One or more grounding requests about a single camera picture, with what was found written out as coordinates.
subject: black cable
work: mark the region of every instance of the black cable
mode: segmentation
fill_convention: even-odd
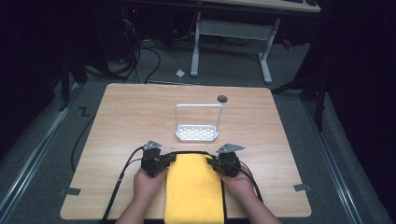
[[[227,40],[227,38],[224,38],[223,41],[224,41],[224,43],[227,43],[227,44],[239,45],[239,46],[244,46],[244,45],[253,44],[253,43],[257,42],[257,40],[255,40],[255,39],[249,39],[249,40],[245,40],[245,42],[243,42],[243,43],[238,43],[236,41]]]
[[[192,31],[192,27],[194,27],[196,17],[197,17],[197,12],[195,12],[194,16],[192,17],[192,21],[191,21],[191,25],[190,25],[189,31],[187,31],[187,33],[185,35],[183,35],[182,37],[174,39],[174,41],[182,40],[184,38],[189,38],[189,37],[193,36],[193,35],[190,35],[190,33]]]
[[[152,46],[149,46],[149,47],[144,47],[144,48],[142,48],[142,49],[153,49],[153,48],[157,47],[157,45],[158,45],[158,41],[157,41],[157,40],[155,40],[155,39],[150,39],[150,40],[143,40],[143,41],[142,41],[142,44],[143,44],[143,42],[149,42],[149,41],[153,41],[153,42],[154,42],[154,44],[153,44]]]
[[[121,74],[121,73],[124,73],[124,72],[126,72],[126,71],[128,71],[128,69],[131,69],[131,70],[134,70],[134,68],[136,67],[136,64],[137,64],[137,59],[136,59],[136,57],[134,56],[134,50],[136,49],[136,44],[140,44],[140,42],[138,41],[139,39],[140,39],[140,36],[143,34],[143,31],[139,31],[139,32],[137,32],[135,35],[134,35],[134,38],[133,38],[133,41],[132,42],[134,42],[133,44],[130,44],[130,46],[129,46],[129,48],[128,48],[128,51],[127,51],[127,57],[129,57],[129,55],[131,55],[130,56],[130,61],[128,62],[128,64],[125,66],[125,67],[123,67],[123,68],[121,68],[121,69],[119,69],[119,70],[117,70],[117,71],[114,71],[114,72],[112,72],[112,74],[114,74],[114,75],[118,75],[118,74]],[[87,73],[89,73],[89,74],[91,74],[91,75],[94,75],[94,76],[104,76],[105,74],[103,74],[103,73],[98,73],[98,72],[94,72],[94,71],[92,71],[92,70],[90,70],[89,68],[87,68],[87,67],[85,67],[85,71],[87,72]]]
[[[242,172],[242,174],[246,175],[247,178],[250,179],[251,183],[253,184],[254,189],[256,190],[257,198],[259,198],[259,200],[263,203],[262,194],[260,193],[259,186],[257,185],[256,181],[255,181],[254,178],[253,178],[253,174],[249,175],[249,174],[246,173],[244,170],[242,170],[241,168],[239,168],[239,167],[233,165],[233,164],[230,163],[229,161],[225,161],[225,162],[227,162],[227,163],[228,163],[229,165],[231,165],[233,168],[235,168],[235,169],[239,170],[240,172]]]
[[[133,152],[133,153],[131,154],[131,156],[129,157],[128,161],[125,163],[125,165],[124,165],[124,167],[123,167],[123,169],[122,169],[122,171],[121,171],[121,173],[120,173],[119,179],[117,180],[116,187],[115,187],[114,190],[113,190],[113,194],[111,195],[110,201],[108,202],[107,209],[106,209],[106,211],[105,211],[105,214],[103,215],[101,224],[106,224],[108,214],[110,213],[111,207],[113,206],[114,200],[116,199],[117,192],[119,191],[120,184],[121,184],[122,179],[123,179],[123,177],[124,177],[124,175],[125,175],[125,170],[126,170],[126,168],[128,168],[128,166],[132,163],[132,161],[131,161],[132,157],[134,156],[134,154],[135,154],[137,151],[139,151],[139,150],[141,150],[141,149],[143,149],[143,148],[144,148],[144,147],[139,147],[139,148],[135,149],[134,152]]]
[[[151,72],[150,74],[148,74],[148,76],[146,77],[146,79],[145,79],[145,84],[148,83],[149,77],[151,77],[151,75],[158,69],[158,67],[160,67],[160,63],[161,63],[161,56],[160,56],[159,53],[157,53],[157,52],[156,52],[155,50],[153,50],[153,49],[147,49],[147,50],[149,50],[149,51],[151,51],[151,52],[153,52],[153,53],[155,53],[155,54],[157,55],[157,57],[158,57],[158,64],[157,64],[157,66],[154,68],[154,70],[152,70],[152,72]]]
[[[76,172],[76,168],[75,168],[75,166],[74,166],[74,154],[75,154],[75,152],[76,152],[76,148],[77,148],[78,142],[79,142],[79,140],[81,140],[82,135],[85,133],[85,131],[87,130],[87,128],[88,128],[88,127],[90,126],[90,124],[93,122],[93,120],[95,119],[95,117],[96,117],[96,114],[93,115],[93,117],[90,119],[90,121],[87,123],[87,125],[85,125],[84,129],[83,129],[83,130],[81,131],[81,133],[79,134],[79,137],[78,137],[78,139],[77,139],[77,141],[76,141],[76,143],[75,143],[75,145],[74,145],[74,147],[73,147],[72,155],[70,156],[70,165],[71,165],[71,167],[72,167],[73,173]]]
[[[191,40],[192,37],[194,37],[194,35],[187,36],[187,37],[185,37],[185,38],[183,38],[183,39],[175,40],[174,43],[175,43],[176,45],[181,46],[181,47],[189,47],[189,46],[194,45],[194,40]]]
[[[201,49],[218,49],[218,48],[220,48],[222,45],[223,45],[223,37],[222,36],[213,36],[214,38],[213,39],[219,39],[219,43],[218,43],[218,45],[217,46],[215,46],[214,48],[207,48],[207,47],[204,47],[202,44],[200,44],[199,46],[200,46],[200,48]],[[203,38],[203,40],[210,40],[210,37],[209,36],[205,36],[205,38]]]
[[[128,163],[128,166],[129,166],[129,165],[131,165],[131,163],[132,163],[132,162],[135,162],[135,161],[141,161],[141,160],[142,160],[142,159],[136,159],[136,160],[132,160],[132,161],[130,161],[130,162]]]
[[[140,61],[140,55],[141,55],[140,50],[142,49],[142,43],[143,42],[140,43],[139,48],[138,48],[138,52],[137,52],[137,62],[138,63]],[[140,78],[139,78],[139,75],[137,74],[137,65],[136,65],[136,68],[134,69],[134,83],[136,81],[136,78],[137,78],[137,84],[139,84],[140,83]]]
[[[137,66],[137,59],[136,57],[134,57],[134,67],[131,68],[131,70],[129,71],[129,73],[126,75],[125,79],[122,81],[122,83],[125,83],[126,80],[128,80],[129,75],[131,75],[132,71],[134,71],[136,69]]]

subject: dark background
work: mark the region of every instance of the dark background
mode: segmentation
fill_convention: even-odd
[[[326,71],[326,90],[338,118],[379,199],[395,220],[396,8],[391,0],[368,3],[362,14],[345,21],[318,25],[284,19],[276,42],[311,43],[296,79]],[[340,0],[320,1],[320,5],[322,14],[339,17],[351,16],[364,6],[362,1]],[[108,70],[107,60],[128,60],[118,7],[106,7],[112,9],[43,0],[1,4],[1,158],[52,100],[51,89],[62,73],[65,55],[78,55],[81,63],[102,71]],[[174,29],[184,34],[190,26],[186,21],[191,20],[191,13],[147,8],[139,12],[145,16],[139,17],[143,19],[137,28],[146,27],[147,34],[168,45],[172,45]],[[301,88],[317,85],[313,80]]]

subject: gray carpet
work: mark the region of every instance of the gray carpet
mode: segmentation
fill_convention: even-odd
[[[158,70],[150,77],[150,83],[162,81],[273,89],[294,78],[302,58],[309,48],[309,46],[302,46],[287,50],[282,46],[274,45],[268,58],[274,83],[268,86],[263,83],[257,59],[257,53],[263,46],[262,42],[248,43],[244,46],[228,43],[221,45],[218,49],[210,49],[216,48],[218,46],[216,43],[206,44],[204,42],[205,49],[201,51],[200,75],[198,77],[189,75],[192,49],[190,42],[183,41],[180,42],[180,45],[170,48],[158,44],[152,48],[160,54],[161,63]],[[144,44],[144,47],[149,46],[153,46],[153,42]],[[158,61],[157,55],[152,51],[141,50],[141,58],[137,66],[140,83],[155,68]],[[113,69],[118,66],[114,63],[110,63],[110,65]],[[186,72],[186,75],[177,77],[178,69]],[[71,182],[73,177],[70,164],[72,150],[78,136],[97,111],[109,82],[116,81],[105,77],[91,76],[75,102],[69,106],[68,114],[55,134],[46,157],[15,207],[8,223],[97,223],[96,220],[62,220],[59,213],[64,196],[59,195],[58,192],[60,188],[68,187]],[[134,79],[134,73],[131,74],[127,82],[137,82],[137,78]],[[323,158],[315,127],[311,123],[303,103],[300,102],[300,98],[295,91],[289,91],[289,94],[276,95],[275,100],[301,178],[305,184],[312,187],[307,192],[312,215],[307,218],[281,218],[281,221],[283,223],[349,223]],[[350,187],[362,220],[365,223],[391,223],[345,138],[332,109],[331,101],[327,99],[326,104],[324,133]],[[53,122],[59,105],[60,101],[57,98],[49,108],[43,111],[11,149],[7,157],[1,161],[2,186],[0,193],[2,197],[7,194],[31,151],[39,144],[39,138],[46,131],[46,127],[48,128]],[[89,114],[88,117],[81,116],[81,106],[87,108],[85,113]],[[78,163],[88,133],[89,129],[83,134],[77,145],[73,159],[75,164]]]

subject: metal frame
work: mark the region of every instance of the metal frame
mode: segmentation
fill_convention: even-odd
[[[359,209],[356,206],[353,197],[350,193],[349,187],[345,179],[343,178],[341,171],[337,166],[337,162],[335,161],[334,156],[332,155],[332,151],[326,141],[326,137],[324,133],[318,128],[315,121],[315,112],[312,108],[312,105],[309,102],[303,102],[303,106],[305,112],[308,114],[308,117],[314,127],[317,138],[321,144],[321,151],[326,162],[327,168],[329,169],[329,174],[332,178],[332,182],[334,183],[334,187],[338,193],[341,204],[344,206],[346,211],[346,215],[349,219],[350,223],[360,224],[363,223],[361,219],[361,214],[359,213]]]
[[[198,76],[199,69],[199,40],[201,35],[219,35],[237,38],[248,38],[256,40],[266,40],[263,53],[259,53],[260,65],[264,82],[272,83],[271,74],[268,68],[267,57],[274,42],[280,19],[275,19],[272,26],[253,25],[227,21],[207,21],[201,20],[201,12],[197,12],[195,25],[195,43],[191,60],[191,76]]]

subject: black tape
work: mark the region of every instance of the black tape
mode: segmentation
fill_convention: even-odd
[[[66,194],[69,194],[69,195],[76,195],[76,196],[78,196],[79,195],[79,192],[81,191],[81,189],[73,189],[73,188],[61,188],[60,190],[59,190],[59,195],[66,195]]]
[[[85,111],[87,110],[87,106],[79,106],[78,109],[82,109],[81,116],[82,117],[89,117],[90,114],[86,114]]]
[[[296,191],[304,190],[305,192],[307,192],[307,191],[311,190],[312,188],[311,188],[311,185],[309,185],[309,184],[300,184],[300,185],[294,185],[294,189]]]

